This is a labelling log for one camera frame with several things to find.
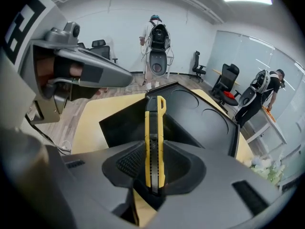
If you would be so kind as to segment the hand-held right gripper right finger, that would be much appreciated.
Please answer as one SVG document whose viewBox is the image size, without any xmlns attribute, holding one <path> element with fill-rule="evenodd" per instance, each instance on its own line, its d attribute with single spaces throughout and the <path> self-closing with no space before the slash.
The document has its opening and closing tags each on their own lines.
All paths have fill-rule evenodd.
<svg viewBox="0 0 305 229">
<path fill-rule="evenodd" d="M 231 156 L 191 145 L 165 141 L 201 159 L 206 173 L 190 193 L 167 196 L 147 229 L 261 229 L 288 203 L 273 184 Z M 267 207 L 254 215 L 235 186 L 245 181 Z"/>
</svg>

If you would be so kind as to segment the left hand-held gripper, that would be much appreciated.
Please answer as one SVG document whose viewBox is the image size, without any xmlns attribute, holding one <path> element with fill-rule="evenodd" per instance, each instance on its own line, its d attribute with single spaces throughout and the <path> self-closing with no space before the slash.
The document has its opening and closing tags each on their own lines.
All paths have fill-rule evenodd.
<svg viewBox="0 0 305 229">
<path fill-rule="evenodd" d="M 0 42 L 0 127 L 21 126 L 29 108 L 38 111 L 35 124 L 57 122 L 67 101 L 91 99 L 99 88 L 49 80 L 40 86 L 36 61 L 56 56 L 55 50 L 78 48 L 48 42 L 53 27 L 64 29 L 68 21 L 52 0 L 29 0 L 19 11 Z"/>
</svg>

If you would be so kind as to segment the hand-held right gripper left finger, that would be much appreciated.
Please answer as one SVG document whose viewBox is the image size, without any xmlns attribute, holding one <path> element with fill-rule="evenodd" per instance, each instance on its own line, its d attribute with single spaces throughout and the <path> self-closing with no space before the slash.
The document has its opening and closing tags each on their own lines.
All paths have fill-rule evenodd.
<svg viewBox="0 0 305 229">
<path fill-rule="evenodd" d="M 63 229 L 137 229 L 133 185 L 145 160 L 143 141 L 60 156 L 47 146 L 48 169 L 60 198 L 53 205 Z"/>
</svg>

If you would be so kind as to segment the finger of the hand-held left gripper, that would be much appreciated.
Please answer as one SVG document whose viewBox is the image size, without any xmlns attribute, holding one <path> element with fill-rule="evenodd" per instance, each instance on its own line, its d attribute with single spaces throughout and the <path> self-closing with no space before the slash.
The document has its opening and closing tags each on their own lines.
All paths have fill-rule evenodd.
<svg viewBox="0 0 305 229">
<path fill-rule="evenodd" d="M 63 48 L 54 54 L 82 65 L 80 77 L 57 77 L 54 83 L 69 83 L 81 87 L 126 87 L 133 79 L 132 74 L 112 61 L 82 48 Z"/>
</svg>

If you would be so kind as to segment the yellow black handheld tool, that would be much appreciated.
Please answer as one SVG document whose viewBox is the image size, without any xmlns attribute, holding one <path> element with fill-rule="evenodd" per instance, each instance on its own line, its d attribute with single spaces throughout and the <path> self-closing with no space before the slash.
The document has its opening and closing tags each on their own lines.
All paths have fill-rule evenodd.
<svg viewBox="0 0 305 229">
<path fill-rule="evenodd" d="M 148 99 L 145 108 L 145 183 L 151 194 L 159 196 L 165 184 L 163 161 L 163 116 L 166 100 L 158 95 Z"/>
</svg>

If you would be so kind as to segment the black box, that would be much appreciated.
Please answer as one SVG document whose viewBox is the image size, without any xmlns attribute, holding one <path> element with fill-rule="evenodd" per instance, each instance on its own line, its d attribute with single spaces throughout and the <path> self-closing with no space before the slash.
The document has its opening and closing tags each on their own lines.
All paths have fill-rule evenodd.
<svg viewBox="0 0 305 229">
<path fill-rule="evenodd" d="M 236 157 L 239 127 L 198 94 L 178 82 L 158 87 L 141 100 L 99 122 L 108 147 L 144 139 L 144 112 L 153 96 L 166 100 L 164 139 Z"/>
</svg>

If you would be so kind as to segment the person's left hand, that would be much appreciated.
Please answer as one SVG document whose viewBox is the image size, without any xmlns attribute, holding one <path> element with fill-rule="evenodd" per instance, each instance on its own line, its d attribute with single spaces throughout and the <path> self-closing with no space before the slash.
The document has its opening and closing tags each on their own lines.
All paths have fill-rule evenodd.
<svg viewBox="0 0 305 229">
<path fill-rule="evenodd" d="M 59 56 L 39 58 L 36 61 L 37 75 L 40 86 L 45 86 L 47 82 L 54 78 L 74 78 L 80 77 L 83 65 Z"/>
</svg>

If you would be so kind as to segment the black office chair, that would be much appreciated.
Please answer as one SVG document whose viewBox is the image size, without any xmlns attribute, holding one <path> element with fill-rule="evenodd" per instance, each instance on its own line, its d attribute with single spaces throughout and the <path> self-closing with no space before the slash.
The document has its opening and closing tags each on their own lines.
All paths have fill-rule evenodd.
<svg viewBox="0 0 305 229">
<path fill-rule="evenodd" d="M 92 41 L 90 48 L 86 48 L 83 42 L 79 42 L 77 43 L 77 45 L 83 49 L 98 54 L 110 61 L 113 61 L 114 63 L 117 63 L 118 58 L 115 56 L 114 43 L 111 37 L 107 38 L 106 40 L 101 39 Z"/>
<path fill-rule="evenodd" d="M 190 76 L 190 78 L 196 78 L 198 82 L 203 82 L 203 78 L 201 77 L 202 75 L 206 75 L 206 71 L 204 70 L 205 66 L 199 64 L 199 56 L 200 52 L 196 51 L 194 53 L 194 65 L 192 67 L 192 72 L 194 73 L 193 75 Z"/>
<path fill-rule="evenodd" d="M 217 104 L 227 113 L 227 110 L 224 108 L 224 104 L 228 104 L 230 106 L 238 106 L 238 102 L 236 100 L 237 96 L 241 95 L 239 91 L 236 90 L 236 94 L 234 94 L 235 99 L 230 99 L 224 95 L 224 91 L 231 92 L 234 82 L 239 75 L 239 68 L 234 64 L 223 64 L 222 67 L 222 75 L 220 75 L 213 86 L 212 90 L 209 91 L 209 94 L 218 99 Z"/>
</svg>

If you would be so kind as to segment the white artificial flower bouquet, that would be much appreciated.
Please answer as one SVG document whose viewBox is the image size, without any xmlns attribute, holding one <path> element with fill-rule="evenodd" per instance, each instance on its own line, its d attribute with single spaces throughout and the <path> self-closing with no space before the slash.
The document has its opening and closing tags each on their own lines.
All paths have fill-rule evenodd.
<svg viewBox="0 0 305 229">
<path fill-rule="evenodd" d="M 284 156 L 281 154 L 277 160 L 272 160 L 271 158 L 255 156 L 252 159 L 245 161 L 244 164 L 262 178 L 277 185 L 280 182 L 285 169 L 285 165 L 282 164 L 283 157 Z"/>
</svg>

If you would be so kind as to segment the white desk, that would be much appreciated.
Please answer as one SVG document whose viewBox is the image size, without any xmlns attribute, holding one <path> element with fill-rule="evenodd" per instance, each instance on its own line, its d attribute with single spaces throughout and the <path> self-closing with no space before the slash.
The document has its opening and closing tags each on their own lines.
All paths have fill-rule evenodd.
<svg viewBox="0 0 305 229">
<path fill-rule="evenodd" d="M 287 144 L 286 138 L 284 137 L 284 134 L 283 134 L 282 130 L 280 129 L 279 125 L 277 124 L 277 122 L 274 123 L 271 120 L 271 118 L 263 111 L 263 109 L 261 110 L 261 112 L 264 114 L 264 117 L 266 119 L 266 124 L 263 127 L 261 127 L 256 133 L 254 133 L 250 138 L 248 138 L 246 140 L 246 142 L 249 144 L 250 142 L 254 141 L 259 136 L 263 135 L 263 133 L 268 128 L 272 127 L 275 130 L 278 137 L 281 139 L 282 144 Z"/>
</svg>

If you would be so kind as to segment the orange objects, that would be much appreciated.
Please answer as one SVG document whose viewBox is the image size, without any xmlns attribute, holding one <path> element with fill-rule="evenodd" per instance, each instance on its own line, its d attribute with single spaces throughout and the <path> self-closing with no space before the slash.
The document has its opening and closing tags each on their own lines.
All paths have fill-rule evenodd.
<svg viewBox="0 0 305 229">
<path fill-rule="evenodd" d="M 275 120 L 275 118 L 272 116 L 272 114 L 271 114 L 271 112 L 268 110 L 268 108 L 265 107 L 265 106 L 262 106 L 262 109 L 263 109 L 263 111 L 271 118 L 271 120 L 275 123 L 276 120 Z"/>
</svg>

